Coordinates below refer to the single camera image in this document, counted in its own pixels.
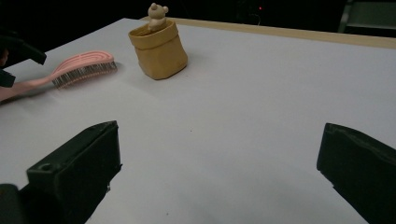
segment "white table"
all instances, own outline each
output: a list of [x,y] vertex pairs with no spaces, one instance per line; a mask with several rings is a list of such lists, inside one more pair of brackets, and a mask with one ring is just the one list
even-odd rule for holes
[[65,58],[111,52],[114,75],[51,84],[0,105],[0,181],[94,124],[120,126],[122,170],[88,223],[366,223],[317,170],[326,122],[396,147],[396,50],[178,25],[189,64],[156,81],[120,20],[7,70],[49,74]]

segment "brown pouch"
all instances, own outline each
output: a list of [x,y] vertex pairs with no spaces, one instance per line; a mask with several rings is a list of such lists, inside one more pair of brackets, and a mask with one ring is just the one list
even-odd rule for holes
[[149,25],[140,26],[128,34],[143,72],[153,79],[169,78],[187,65],[174,21],[167,20],[158,32],[150,32]]

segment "black object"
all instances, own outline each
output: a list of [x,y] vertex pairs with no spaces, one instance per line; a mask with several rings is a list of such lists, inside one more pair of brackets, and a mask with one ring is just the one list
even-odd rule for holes
[[348,127],[327,123],[318,170],[371,224],[396,223],[396,150]]
[[120,168],[117,122],[91,126],[29,168],[23,189],[0,185],[0,223],[83,224]]
[[[14,31],[10,31],[6,28],[0,27],[0,53],[3,53],[4,49],[11,52],[15,51],[25,58],[32,59],[37,63],[44,64],[47,59],[47,55],[41,52],[39,49],[25,43]],[[14,85],[15,77],[10,73],[0,69],[0,86],[1,87],[12,87]]]

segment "pink hairbrush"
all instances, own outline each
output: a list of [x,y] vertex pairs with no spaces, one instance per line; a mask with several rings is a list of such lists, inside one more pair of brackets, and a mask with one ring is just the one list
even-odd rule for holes
[[114,57],[102,50],[87,51],[64,60],[47,76],[0,87],[0,101],[33,90],[52,81],[56,88],[66,88],[76,82],[117,71]]

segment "small bear toy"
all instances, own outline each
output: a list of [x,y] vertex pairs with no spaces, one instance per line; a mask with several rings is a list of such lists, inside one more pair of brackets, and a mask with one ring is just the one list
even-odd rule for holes
[[148,29],[151,32],[160,31],[166,27],[165,14],[169,11],[168,7],[162,7],[155,3],[151,4],[148,8],[148,16],[150,21],[148,23]]

